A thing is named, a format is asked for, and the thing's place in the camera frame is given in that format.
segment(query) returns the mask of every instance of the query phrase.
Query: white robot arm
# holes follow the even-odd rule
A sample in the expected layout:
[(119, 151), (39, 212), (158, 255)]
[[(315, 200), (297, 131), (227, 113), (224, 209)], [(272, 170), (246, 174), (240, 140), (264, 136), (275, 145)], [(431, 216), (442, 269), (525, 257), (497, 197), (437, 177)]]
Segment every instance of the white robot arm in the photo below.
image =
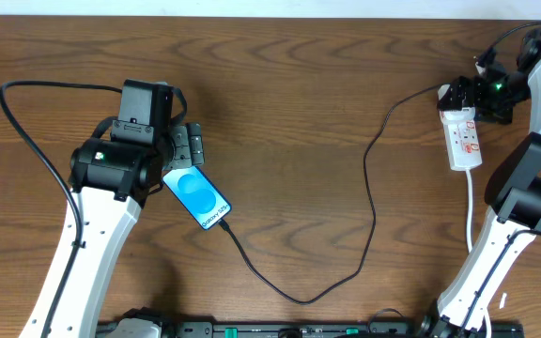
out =
[[(57, 304), (51, 324), (52, 337), (94, 337), (101, 305), (116, 265), (116, 259), (132, 227), (137, 223), (141, 207), (131, 197), (117, 201), (114, 193), (84, 187), (73, 193), (85, 223), (85, 247), (76, 256), (72, 271)], [(54, 261), (41, 289), (37, 305), (28, 318), (20, 337), (39, 337), (52, 305), (55, 291), (70, 258), (76, 223), (68, 206), (62, 237)]]
[(478, 108), (484, 111), (480, 120), (506, 123), (510, 122), (512, 105), (531, 93), (532, 115), (530, 136), (487, 185), (486, 202), (490, 207), (481, 234), (453, 283), (440, 295), (439, 319), (430, 336), (445, 337), (461, 327), (477, 332), (482, 326), (483, 310), (504, 276), (535, 239), (535, 231), (541, 232), (541, 178), (537, 177), (541, 169), (541, 28), (529, 33), (523, 42), (516, 73), (498, 76), (502, 75), (498, 64), (490, 65), (493, 68), (488, 70), (478, 67), (482, 77), (473, 81), (457, 79), (451, 84), (456, 89), (454, 94), (441, 96), (441, 109)]

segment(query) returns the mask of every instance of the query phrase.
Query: black cable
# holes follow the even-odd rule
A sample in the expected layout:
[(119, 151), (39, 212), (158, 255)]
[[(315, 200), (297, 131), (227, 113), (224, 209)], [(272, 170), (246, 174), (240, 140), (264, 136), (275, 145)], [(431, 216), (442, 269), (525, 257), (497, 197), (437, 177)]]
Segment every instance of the black cable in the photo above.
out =
[(57, 290), (55, 291), (54, 299), (52, 300), (52, 305), (50, 306), (49, 312), (47, 313), (47, 317), (45, 318), (45, 322), (43, 324), (43, 331), (41, 332), (41, 338), (46, 338), (51, 330), (52, 320), (54, 319), (55, 309), (57, 308), (57, 304), (60, 301), (60, 298), (62, 296), (62, 292), (64, 292), (64, 287), (66, 286), (66, 281), (68, 280), (68, 277), (70, 275), (70, 271), (72, 270), (72, 265), (74, 264), (74, 260), (76, 259), (76, 255), (79, 251), (79, 248), (83, 245), (83, 222), (81, 220), (81, 213), (79, 211), (79, 208), (76, 206), (76, 203), (74, 202), (74, 199), (72, 198), (72, 195), (70, 193), (70, 189), (66, 186), (66, 183), (64, 182), (64, 178), (60, 176), (60, 174), (55, 169), (54, 165), (49, 161), (47, 156), (39, 149), (37, 144), (28, 136), (26, 131), (20, 126), (20, 123), (16, 120), (14, 115), (9, 110), (8, 104), (6, 103), (6, 90), (13, 86), (19, 86), (19, 85), (45, 85), (45, 86), (56, 86), (56, 87), (64, 87), (64, 88), (80, 88), (80, 89), (98, 89), (98, 90), (110, 90), (114, 91), (116, 93), (122, 93), (121, 89), (107, 86), (107, 85), (96, 85), (96, 84), (67, 84), (67, 83), (59, 83), (59, 82), (51, 82), (51, 81), (12, 81), (3, 84), (0, 87), (0, 104), (1, 108), (4, 111), (4, 114), (9, 120), (9, 123), (11, 123), (12, 127), (18, 132), (20, 137), (23, 138), (23, 140), (26, 142), (26, 144), (37, 154), (37, 157), (45, 164), (47, 169), (52, 173), (52, 176), (54, 176), (55, 181), (57, 184), (59, 184), (60, 188), (62, 189), (62, 192), (66, 196), (66, 199), (68, 200), (68, 203), (70, 205), (70, 208), (72, 209), (72, 214), (74, 215), (74, 221), (76, 223), (76, 236), (75, 240), (72, 242), (72, 251), (70, 252), (70, 257), (68, 259), (68, 263), (66, 265), (66, 268), (64, 269), (64, 273), (62, 274), (62, 278), (60, 279), (60, 284), (57, 287)]
[(93, 130), (93, 133), (91, 133), (91, 137), (93, 138), (101, 138), (104, 133), (112, 127), (112, 124), (114, 121), (118, 119), (116, 116), (108, 116), (104, 118), (100, 123), (98, 123), (97, 127)]
[(517, 231), (515, 234), (513, 234), (512, 236), (510, 236), (508, 238), (508, 241), (504, 245), (504, 249), (502, 249), (502, 252), (498, 255), (498, 258), (494, 262), (494, 265), (492, 265), (492, 268), (487, 273), (487, 276), (484, 279), (484, 281), (482, 282), (481, 286), (479, 287), (479, 290), (477, 290), (477, 292), (475, 292), (475, 297), (473, 298), (473, 302), (471, 303), (471, 306), (469, 307), (469, 311), (465, 315), (465, 319), (463, 320), (462, 325), (460, 326), (460, 329), (458, 331), (459, 336), (464, 337), (464, 335), (462, 335), (462, 333), (465, 330), (465, 327), (467, 327), (467, 324), (469, 324), (469, 320), (471, 320), (471, 315), (472, 315), (473, 311), (475, 310), (475, 306), (477, 305), (477, 302), (481, 298), (481, 295), (484, 293), (484, 290), (486, 289), (487, 284), (489, 283), (489, 280), (491, 279), (492, 275), (494, 274), (494, 272), (496, 271), (496, 269), (498, 268), (498, 266), (502, 262), (502, 259), (504, 258), (504, 256), (508, 252), (508, 249), (513, 245), (513, 242), (515, 241), (515, 239), (517, 239), (517, 237), (519, 235), (522, 235), (522, 234), (532, 234), (532, 235), (536, 235), (536, 236), (541, 237), (541, 231), (537, 231), (537, 230), (520, 230), (520, 231)]
[(517, 32), (518, 30), (521, 30), (523, 28), (527, 28), (527, 27), (531, 27), (531, 26), (537, 26), (537, 25), (541, 25), (541, 21), (539, 22), (533, 22), (533, 23), (524, 23), (522, 25), (519, 25), (511, 30), (509, 30), (508, 32), (502, 34), (499, 38), (496, 39), (496, 41), (494, 41), (491, 45), (489, 45), (489, 47), (487, 47), (486, 51), (483, 52), (480, 57), (478, 57), (478, 62), (481, 62), (482, 58), (484, 56), (486, 56), (490, 50), (492, 50), (494, 47), (496, 47), (497, 44), (499, 44), (502, 40), (504, 40), (506, 37), (510, 36), (511, 34)]
[(366, 148), (366, 151), (364, 152), (364, 156), (363, 156), (364, 183), (366, 185), (366, 193), (368, 195), (368, 201), (369, 201), (369, 204), (371, 205), (371, 211), (372, 211), (372, 214), (373, 214), (373, 222), (371, 224), (371, 232), (370, 232), (370, 234), (368, 236), (368, 239), (366, 240), (366, 245), (364, 246), (363, 257), (361, 258), (361, 263), (359, 264), (356, 271), (354, 271), (354, 273), (352, 273), (348, 277), (344, 278), (343, 280), (329, 286), (327, 289), (325, 289), (325, 291), (321, 292), (316, 297), (314, 297), (314, 298), (312, 298), (310, 300), (296, 300), (293, 297), (286, 294), (285, 292), (281, 291), (281, 289), (279, 289), (273, 283), (269, 282), (269, 280), (267, 280), (262, 274), (260, 274), (260, 272), (258, 272), (258, 270), (255, 269), (254, 265), (250, 261), (250, 258), (248, 257), (248, 255), (243, 250), (243, 247), (241, 246), (240, 241), (237, 239), (237, 237), (235, 236), (235, 234), (233, 233), (233, 231), (229, 227), (229, 224), (225, 220), (220, 220), (219, 224), (221, 225), (223, 230), (226, 231), (229, 234), (229, 236), (233, 239), (233, 241), (235, 242), (235, 245), (237, 246), (238, 250), (241, 253), (241, 257), (243, 258), (243, 261), (245, 262), (245, 265), (252, 271), (252, 273), (256, 277), (258, 277), (262, 282), (264, 282), (264, 284), (268, 285), (271, 289), (273, 289), (276, 293), (281, 295), (286, 300), (292, 301), (292, 302), (294, 302), (296, 304), (299, 304), (299, 305), (309, 305), (309, 304), (312, 304), (315, 301), (320, 300), (321, 298), (323, 298), (325, 295), (327, 295), (332, 290), (334, 290), (337, 286), (340, 286), (341, 284), (344, 284), (347, 281), (349, 281), (349, 280), (353, 279), (354, 277), (358, 276), (358, 274), (363, 269), (364, 260), (366, 259), (366, 255), (368, 254), (368, 248), (371, 245), (371, 239), (373, 238), (373, 234), (375, 233), (375, 225), (377, 223), (377, 212), (375, 211), (375, 204), (373, 203), (373, 197), (371, 196), (371, 189), (370, 189), (369, 184), (368, 184), (368, 174), (366, 173), (366, 158), (368, 156), (368, 153), (371, 150), (371, 147), (373, 147), (375, 142), (378, 140), (378, 138), (383, 134), (383, 131), (385, 130), (385, 127), (387, 126), (387, 121), (390, 119), (390, 116), (392, 115), (392, 112), (394, 111), (394, 109), (397, 106), (399, 106), (400, 104), (402, 104), (402, 103), (404, 103), (404, 102), (406, 102), (406, 101), (408, 101), (410, 99), (413, 99), (413, 98), (415, 98), (415, 97), (417, 97), (417, 96), (419, 96), (421, 94), (424, 94), (424, 93), (426, 93), (426, 92), (428, 92), (430, 90), (435, 90), (435, 89), (441, 87), (442, 85), (447, 85), (447, 84), (432, 85), (427, 89), (421, 90), (420, 92), (417, 92), (415, 94), (410, 95), (409, 97), (407, 97), (405, 99), (400, 100), (394, 106), (392, 106), (392, 108), (390, 108), (387, 115), (385, 116), (385, 120), (383, 121), (383, 125), (381, 125), (381, 128), (379, 129), (379, 132), (377, 133), (375, 138), (369, 143), (368, 147)]
[(399, 311), (397, 311), (396, 309), (392, 309), (392, 308), (385, 308), (385, 309), (381, 309), (381, 310), (375, 312), (375, 314), (373, 316), (371, 316), (371, 318), (368, 320), (368, 323), (366, 324), (366, 330), (370, 333), (371, 332), (371, 324), (373, 324), (373, 322), (375, 321), (375, 319), (377, 319), (378, 316), (386, 314), (386, 313), (395, 313), (395, 314), (400, 315), (400, 317), (402, 319), (404, 319), (407, 322), (407, 325), (408, 325), (408, 320), (406, 320), (404, 315), (402, 315)]
[(185, 115), (187, 115), (187, 100), (185, 100), (185, 96), (180, 88), (173, 87), (172, 92), (183, 107), (180, 113), (170, 118), (170, 125), (174, 127), (178, 126), (183, 121), (183, 118), (185, 118)]

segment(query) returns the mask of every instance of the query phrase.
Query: charging cable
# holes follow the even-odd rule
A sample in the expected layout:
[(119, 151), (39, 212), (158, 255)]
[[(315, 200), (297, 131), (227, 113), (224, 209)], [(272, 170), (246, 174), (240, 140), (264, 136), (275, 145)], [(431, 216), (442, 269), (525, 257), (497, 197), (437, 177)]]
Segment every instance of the charging cable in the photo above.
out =
[[(469, 206), (467, 207), (467, 225), (465, 227), (465, 237), (467, 241), (467, 251), (469, 254), (473, 249), (473, 229), (472, 229), (472, 219), (473, 219), (473, 182), (471, 178), (471, 169), (465, 170), (467, 174), (467, 194), (469, 199)], [(489, 320), (489, 312), (487, 307), (484, 310), (484, 320), (486, 322), (486, 338), (492, 337), (492, 322)]]
[(321, 298), (323, 298), (325, 295), (327, 295), (328, 293), (333, 291), (336, 287), (338, 287), (340, 285), (343, 285), (346, 282), (354, 279), (354, 277), (358, 276), (358, 274), (363, 270), (364, 260), (366, 259), (366, 255), (368, 254), (368, 248), (371, 245), (371, 239), (373, 239), (373, 234), (375, 233), (375, 225), (377, 224), (377, 212), (375, 211), (375, 204), (373, 203), (373, 196), (371, 195), (371, 188), (370, 188), (369, 183), (368, 183), (368, 174), (366, 173), (366, 158), (368, 157), (368, 154), (371, 151), (371, 148), (373, 147), (375, 142), (383, 134), (383, 131), (385, 131), (385, 127), (387, 126), (387, 122), (390, 119), (390, 116), (392, 116), (392, 113), (394, 112), (395, 108), (397, 108), (400, 104), (402, 104), (402, 103), (404, 103), (404, 102), (406, 102), (406, 101), (408, 101), (410, 99), (416, 98), (419, 95), (422, 95), (422, 94), (424, 94), (426, 92), (436, 90), (436, 89), (442, 87), (443, 85), (444, 84), (432, 85), (429, 88), (426, 88), (426, 89), (423, 89), (423, 90), (421, 90), (419, 92), (416, 92), (416, 93), (414, 93), (414, 94), (412, 94), (412, 95), (410, 95), (410, 96), (396, 102), (392, 106), (392, 108), (390, 108), (390, 110), (387, 112), (387, 115), (385, 116), (385, 119), (383, 120), (383, 124), (379, 128), (379, 131), (377, 132), (375, 137), (371, 140), (371, 142), (366, 147), (366, 150), (364, 151), (364, 155), (363, 155), (364, 184), (365, 184), (365, 187), (366, 187), (366, 194), (368, 195), (368, 202), (369, 202), (370, 207), (371, 207), (371, 213), (373, 214), (373, 221), (371, 222), (371, 230), (370, 230), (370, 233), (369, 233), (368, 238), (366, 240), (366, 244), (364, 245), (363, 255), (361, 257), (360, 263), (358, 265), (358, 268), (352, 274), (348, 275), (347, 277), (345, 277), (341, 281), (327, 287), (324, 291), (319, 293), (314, 298), (312, 298), (310, 300), (297, 300), (297, 299), (289, 296), (287, 293), (283, 292), (281, 289), (279, 289), (277, 286), (275, 286), (273, 283), (271, 283), (271, 281), (266, 279), (266, 277), (264, 277), (254, 267), (254, 265), (252, 264), (252, 261), (250, 261), (250, 258), (247, 255), (247, 253), (245, 252), (245, 250), (243, 250), (243, 247), (241, 246), (240, 240), (237, 238), (237, 236), (235, 236), (235, 234), (233, 233), (233, 230), (231, 230), (229, 224), (224, 219), (221, 219), (219, 221), (219, 225), (223, 228), (224, 231), (226, 231), (227, 234), (229, 234), (231, 239), (233, 239), (233, 242), (235, 242), (235, 245), (237, 246), (238, 250), (240, 251), (241, 257), (243, 258), (243, 261), (245, 262), (245, 265), (250, 269), (250, 271), (256, 277), (258, 277), (258, 279), (260, 279), (262, 282), (264, 282), (264, 284), (268, 285), (271, 289), (273, 289), (276, 293), (281, 295), (286, 300), (294, 302), (294, 303), (296, 303), (298, 305), (310, 305), (310, 304), (316, 302), (317, 300), (320, 300)]

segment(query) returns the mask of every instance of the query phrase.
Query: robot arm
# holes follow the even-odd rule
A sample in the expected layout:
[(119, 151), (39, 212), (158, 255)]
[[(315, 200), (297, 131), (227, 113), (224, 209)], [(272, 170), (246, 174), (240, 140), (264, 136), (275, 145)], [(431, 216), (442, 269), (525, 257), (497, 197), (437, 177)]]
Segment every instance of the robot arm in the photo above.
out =
[[(49, 325), (55, 337), (94, 337), (101, 305), (127, 235), (137, 223), (150, 189), (162, 182), (162, 169), (204, 162), (201, 130), (180, 126), (186, 111), (171, 118), (176, 88), (127, 80), (118, 118), (105, 119), (70, 161), (72, 197), (83, 220), (83, 243)], [(110, 141), (101, 140), (112, 126)], [(21, 337), (39, 337), (69, 262), (77, 224), (70, 208), (54, 261)], [(143, 334), (161, 333), (151, 325)]]
[(512, 121), (513, 106), (531, 93), (530, 135), (487, 184), (489, 208), (482, 232), (461, 271), (437, 301), (435, 318), (426, 330), (432, 337), (446, 337), (463, 326), (471, 334), (477, 332), (483, 310), (504, 276), (535, 239), (527, 230), (541, 231), (541, 28), (523, 40), (516, 72), (505, 74), (494, 57), (490, 51), (485, 57), (488, 62), (482, 65), (486, 67), (478, 67), (481, 76), (461, 77), (450, 84), (452, 90), (441, 95), (438, 107), (451, 112), (476, 109), (478, 120), (507, 124)]

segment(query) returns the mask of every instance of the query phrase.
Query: green connector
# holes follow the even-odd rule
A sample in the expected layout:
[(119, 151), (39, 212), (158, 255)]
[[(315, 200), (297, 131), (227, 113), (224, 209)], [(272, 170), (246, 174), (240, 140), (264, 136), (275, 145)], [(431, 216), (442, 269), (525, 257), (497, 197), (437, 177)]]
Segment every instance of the green connector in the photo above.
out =
[(224, 338), (237, 338), (237, 329), (224, 329)]

